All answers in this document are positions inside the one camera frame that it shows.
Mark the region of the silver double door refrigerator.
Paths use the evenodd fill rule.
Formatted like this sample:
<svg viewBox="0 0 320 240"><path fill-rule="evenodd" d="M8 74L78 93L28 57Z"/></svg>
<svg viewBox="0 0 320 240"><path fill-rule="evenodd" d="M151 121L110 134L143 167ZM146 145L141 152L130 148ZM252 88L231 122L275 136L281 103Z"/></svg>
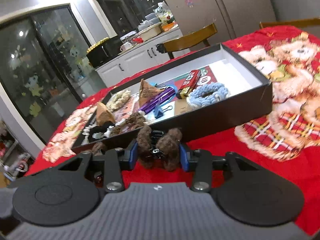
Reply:
<svg viewBox="0 0 320 240"><path fill-rule="evenodd" d="M212 44L254 32L276 19L270 0L165 0L183 35L215 24Z"/></svg>

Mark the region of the wooden chair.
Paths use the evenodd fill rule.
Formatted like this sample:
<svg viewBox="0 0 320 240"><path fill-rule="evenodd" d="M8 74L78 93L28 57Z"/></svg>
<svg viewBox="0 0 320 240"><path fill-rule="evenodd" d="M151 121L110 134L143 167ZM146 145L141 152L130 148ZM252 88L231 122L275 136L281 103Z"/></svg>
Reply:
<svg viewBox="0 0 320 240"><path fill-rule="evenodd" d="M208 38L217 34L217 28L214 23L193 33L184 35L174 40L169 40L156 45L156 49L161 54L168 54L169 58L174 59L173 52L182 51L203 43L205 47L209 47Z"/></svg>
<svg viewBox="0 0 320 240"><path fill-rule="evenodd" d="M275 27L281 25L290 25L296 28L306 28L306 27L314 27L320 25L320 18L308 18L308 19L300 19L293 21L282 21L282 22L260 22L259 28L267 28L267 27Z"/></svg>

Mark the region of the colourful book in box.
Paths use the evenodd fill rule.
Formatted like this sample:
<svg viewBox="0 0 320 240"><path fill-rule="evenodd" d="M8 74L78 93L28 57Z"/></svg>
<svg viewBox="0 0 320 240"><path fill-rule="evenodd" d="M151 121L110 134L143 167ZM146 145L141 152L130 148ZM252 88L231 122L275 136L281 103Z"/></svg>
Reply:
<svg viewBox="0 0 320 240"><path fill-rule="evenodd" d="M127 119L131 114L144 114L146 121L153 124L193 109L211 105L228 94L225 85L218 83L209 66L192 70L186 74L148 88L160 89L160 93L145 103L140 103L142 94L131 94L129 101L115 112L117 121Z"/></svg>

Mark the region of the cream crochet scrunchie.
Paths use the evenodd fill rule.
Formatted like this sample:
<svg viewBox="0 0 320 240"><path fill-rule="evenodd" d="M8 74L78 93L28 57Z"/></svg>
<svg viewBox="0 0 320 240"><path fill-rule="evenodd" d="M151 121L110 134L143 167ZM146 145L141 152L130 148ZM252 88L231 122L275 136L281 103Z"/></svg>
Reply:
<svg viewBox="0 0 320 240"><path fill-rule="evenodd" d="M114 94L107 102L106 107L109 111L114 112L123 107L131 98L130 90L121 90Z"/></svg>

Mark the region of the white kitchen cabinet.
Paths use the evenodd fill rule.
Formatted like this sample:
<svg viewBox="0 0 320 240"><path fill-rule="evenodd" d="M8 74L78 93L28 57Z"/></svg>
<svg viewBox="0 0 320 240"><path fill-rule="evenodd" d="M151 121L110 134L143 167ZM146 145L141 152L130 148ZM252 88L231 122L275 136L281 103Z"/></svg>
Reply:
<svg viewBox="0 0 320 240"><path fill-rule="evenodd" d="M97 68L96 71L105 86L111 87L126 77L169 61L169 55L158 52L156 45L181 36L183 34L179 27L175 27L119 54L115 59Z"/></svg>

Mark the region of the black microwave oven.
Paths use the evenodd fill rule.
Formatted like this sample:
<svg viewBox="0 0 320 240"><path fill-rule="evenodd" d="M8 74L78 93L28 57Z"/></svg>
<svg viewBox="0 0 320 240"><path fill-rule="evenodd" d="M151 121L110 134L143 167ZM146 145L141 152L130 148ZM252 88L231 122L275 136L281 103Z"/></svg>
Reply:
<svg viewBox="0 0 320 240"><path fill-rule="evenodd" d="M98 68L117 57L122 45L119 36L106 37L87 49L87 58L93 68Z"/></svg>

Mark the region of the glass sliding door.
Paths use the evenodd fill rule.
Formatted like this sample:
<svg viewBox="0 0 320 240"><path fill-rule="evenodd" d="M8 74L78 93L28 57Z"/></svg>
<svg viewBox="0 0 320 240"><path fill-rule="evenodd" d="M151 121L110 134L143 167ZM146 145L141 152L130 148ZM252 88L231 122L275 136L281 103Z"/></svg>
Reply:
<svg viewBox="0 0 320 240"><path fill-rule="evenodd" d="M85 97L88 44L68 5L1 23L1 84L44 143Z"/></svg>

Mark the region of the brown white crochet scrunchie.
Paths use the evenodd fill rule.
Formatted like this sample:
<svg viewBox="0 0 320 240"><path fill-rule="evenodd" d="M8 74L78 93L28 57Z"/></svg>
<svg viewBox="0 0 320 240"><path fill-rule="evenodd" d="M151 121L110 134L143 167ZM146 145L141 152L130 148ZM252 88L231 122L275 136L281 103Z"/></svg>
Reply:
<svg viewBox="0 0 320 240"><path fill-rule="evenodd" d="M123 133L125 129L137 129L143 127L145 122L146 118L142 113L132 113L128 118L121 120L114 126L114 128L111 129L110 136L119 135Z"/></svg>

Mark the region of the red teddy bear blanket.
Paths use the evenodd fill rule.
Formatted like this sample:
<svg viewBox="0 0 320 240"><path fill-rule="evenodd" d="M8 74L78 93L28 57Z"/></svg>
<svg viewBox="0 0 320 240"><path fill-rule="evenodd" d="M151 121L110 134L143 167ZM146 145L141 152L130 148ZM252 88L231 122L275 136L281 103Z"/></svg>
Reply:
<svg viewBox="0 0 320 240"><path fill-rule="evenodd" d="M307 34L289 25L268 27L251 34L229 40L223 44L236 53L264 48L268 53L275 53L276 47L293 41L307 41ZM235 151L268 170L283 176L297 184L303 191L305 204L295 224L308 235L319 232L319 82L315 75L319 74L319 49L317 54L307 60L298 60L297 56L277 56L275 60L285 69L295 67L306 70L314 78L313 85L307 87L307 81L273 82L273 110L269 115L254 119L236 128L192 140L187 143L192 149L204 148L214 155L222 155L227 151ZM311 102L311 111L307 113L303 104ZM58 151L56 162L51 163L45 157ZM61 155L59 146L49 142L26 176L40 172L46 168L57 166L70 159ZM191 184L191 174L181 168L167 172L162 168L146 169L138 164L133 171L122 172L125 186L132 182L139 183L174 183Z"/></svg>

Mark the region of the purple tube packet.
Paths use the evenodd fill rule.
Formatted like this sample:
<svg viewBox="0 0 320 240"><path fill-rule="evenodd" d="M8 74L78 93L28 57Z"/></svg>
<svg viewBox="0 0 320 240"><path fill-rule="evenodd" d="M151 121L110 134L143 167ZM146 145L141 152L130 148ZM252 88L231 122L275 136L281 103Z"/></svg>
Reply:
<svg viewBox="0 0 320 240"><path fill-rule="evenodd" d="M146 102L142 107L138 109L138 111L143 111L145 114L150 113L157 106L167 102L173 96L175 96L176 92L172 87L166 87L160 94Z"/></svg>

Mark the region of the brown triangular snack packet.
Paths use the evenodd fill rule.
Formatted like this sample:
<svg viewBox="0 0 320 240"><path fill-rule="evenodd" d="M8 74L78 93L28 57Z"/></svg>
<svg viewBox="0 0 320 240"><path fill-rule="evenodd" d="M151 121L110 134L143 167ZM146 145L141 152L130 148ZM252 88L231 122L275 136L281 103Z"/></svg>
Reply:
<svg viewBox="0 0 320 240"><path fill-rule="evenodd" d="M163 92L164 88L157 88L155 86L150 85L144 79L140 81L139 88L139 106L142 107L144 104L149 102L152 98Z"/></svg>

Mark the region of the black shallow cardboard box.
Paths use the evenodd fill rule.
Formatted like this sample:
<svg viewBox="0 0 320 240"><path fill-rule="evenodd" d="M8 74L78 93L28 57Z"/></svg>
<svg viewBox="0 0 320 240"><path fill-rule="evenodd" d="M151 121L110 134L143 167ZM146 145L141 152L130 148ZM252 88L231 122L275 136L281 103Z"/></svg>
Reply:
<svg viewBox="0 0 320 240"><path fill-rule="evenodd" d="M180 128L183 141L242 125L272 111L272 82L253 65L224 44L215 44L190 55L174 59L135 77L109 91L106 103L117 92L128 89L137 95L140 81L172 87L178 91L192 70L207 69L211 79L199 78L196 94L184 99L187 109L175 107L154 120L151 127L159 131Z"/></svg>

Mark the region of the red snack bar packet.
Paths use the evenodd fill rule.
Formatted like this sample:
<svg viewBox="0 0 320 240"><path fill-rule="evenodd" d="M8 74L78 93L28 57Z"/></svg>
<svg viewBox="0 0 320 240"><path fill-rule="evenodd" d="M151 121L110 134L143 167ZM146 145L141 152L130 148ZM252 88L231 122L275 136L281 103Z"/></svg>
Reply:
<svg viewBox="0 0 320 240"><path fill-rule="evenodd" d="M186 99L188 95L193 91L195 88L199 78L201 76L201 70L192 70L188 76L183 81L182 85L180 86L178 92L176 93L176 97L178 99Z"/></svg>

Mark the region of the blue binder clip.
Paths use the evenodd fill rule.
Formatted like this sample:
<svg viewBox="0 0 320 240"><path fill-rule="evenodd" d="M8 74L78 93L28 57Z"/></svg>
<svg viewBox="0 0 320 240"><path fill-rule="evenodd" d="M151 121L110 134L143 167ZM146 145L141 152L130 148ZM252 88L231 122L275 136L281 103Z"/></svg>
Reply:
<svg viewBox="0 0 320 240"><path fill-rule="evenodd" d="M159 119L159 118L163 117L165 112L170 111L172 109L173 109L172 105L169 105L168 107L162 108L160 104L157 104L153 110L153 114L154 114L155 119Z"/></svg>

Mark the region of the white mug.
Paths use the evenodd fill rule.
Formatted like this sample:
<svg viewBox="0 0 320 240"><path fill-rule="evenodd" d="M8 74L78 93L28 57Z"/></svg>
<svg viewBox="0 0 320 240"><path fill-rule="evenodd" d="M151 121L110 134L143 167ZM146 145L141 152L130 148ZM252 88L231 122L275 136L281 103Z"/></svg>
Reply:
<svg viewBox="0 0 320 240"><path fill-rule="evenodd" d="M120 51L124 52L124 51L131 49L131 48L132 48L132 44L130 42L125 42L124 44L121 45Z"/></svg>

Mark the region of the beige plastic basin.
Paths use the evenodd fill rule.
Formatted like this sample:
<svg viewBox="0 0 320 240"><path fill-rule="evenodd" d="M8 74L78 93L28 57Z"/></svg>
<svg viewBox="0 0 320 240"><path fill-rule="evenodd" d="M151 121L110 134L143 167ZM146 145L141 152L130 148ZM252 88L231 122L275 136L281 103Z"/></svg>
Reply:
<svg viewBox="0 0 320 240"><path fill-rule="evenodd" d="M138 35L142 38L144 42L148 41L151 38L154 38L162 33L161 23L154 24L147 27L146 29L140 31Z"/></svg>

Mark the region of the blue white crochet scrunchie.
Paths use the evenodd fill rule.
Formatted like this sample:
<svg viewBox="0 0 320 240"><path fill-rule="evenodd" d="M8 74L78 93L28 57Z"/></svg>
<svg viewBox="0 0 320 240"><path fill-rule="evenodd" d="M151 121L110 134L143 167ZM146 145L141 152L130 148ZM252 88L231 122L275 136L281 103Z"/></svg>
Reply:
<svg viewBox="0 0 320 240"><path fill-rule="evenodd" d="M187 97L188 105L193 108L206 107L227 98L229 90L224 84L211 82L193 90Z"/></svg>

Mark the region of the black white scrunchie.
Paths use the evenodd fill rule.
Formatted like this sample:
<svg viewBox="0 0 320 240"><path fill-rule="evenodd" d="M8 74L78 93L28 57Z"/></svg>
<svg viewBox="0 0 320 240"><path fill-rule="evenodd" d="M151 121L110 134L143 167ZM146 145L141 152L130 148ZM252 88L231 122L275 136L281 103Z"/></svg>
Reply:
<svg viewBox="0 0 320 240"><path fill-rule="evenodd" d="M89 125L82 130L82 135L88 142L95 142L109 137L109 133L114 128L111 121L105 122L103 125Z"/></svg>

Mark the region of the brown fuzzy hair claw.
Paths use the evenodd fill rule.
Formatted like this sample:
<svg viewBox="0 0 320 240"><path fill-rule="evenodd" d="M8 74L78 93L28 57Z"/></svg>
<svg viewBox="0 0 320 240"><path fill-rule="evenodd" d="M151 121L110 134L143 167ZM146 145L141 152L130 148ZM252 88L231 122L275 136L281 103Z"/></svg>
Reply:
<svg viewBox="0 0 320 240"><path fill-rule="evenodd" d="M161 164L165 170L174 171L180 164L181 139L182 132L178 128L164 133L144 125L136 139L139 163L145 168Z"/></svg>

